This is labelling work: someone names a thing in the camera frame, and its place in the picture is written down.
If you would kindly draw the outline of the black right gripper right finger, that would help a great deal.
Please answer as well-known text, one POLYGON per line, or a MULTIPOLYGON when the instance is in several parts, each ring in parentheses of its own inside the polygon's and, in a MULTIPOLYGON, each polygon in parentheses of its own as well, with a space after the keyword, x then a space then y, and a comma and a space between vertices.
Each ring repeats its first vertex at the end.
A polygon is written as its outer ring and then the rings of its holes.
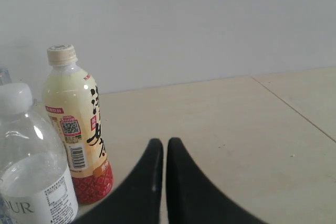
POLYGON ((166 204, 169 223, 264 223, 223 194, 178 137, 167 145, 166 204))

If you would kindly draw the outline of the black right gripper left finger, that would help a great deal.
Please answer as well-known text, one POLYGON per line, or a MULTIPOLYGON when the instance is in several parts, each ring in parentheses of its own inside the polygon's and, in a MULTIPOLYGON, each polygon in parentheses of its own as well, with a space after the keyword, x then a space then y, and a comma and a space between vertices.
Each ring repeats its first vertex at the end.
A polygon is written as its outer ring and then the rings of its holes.
POLYGON ((159 223, 163 156, 162 142, 158 138, 149 140, 125 180, 100 204, 73 223, 159 223))

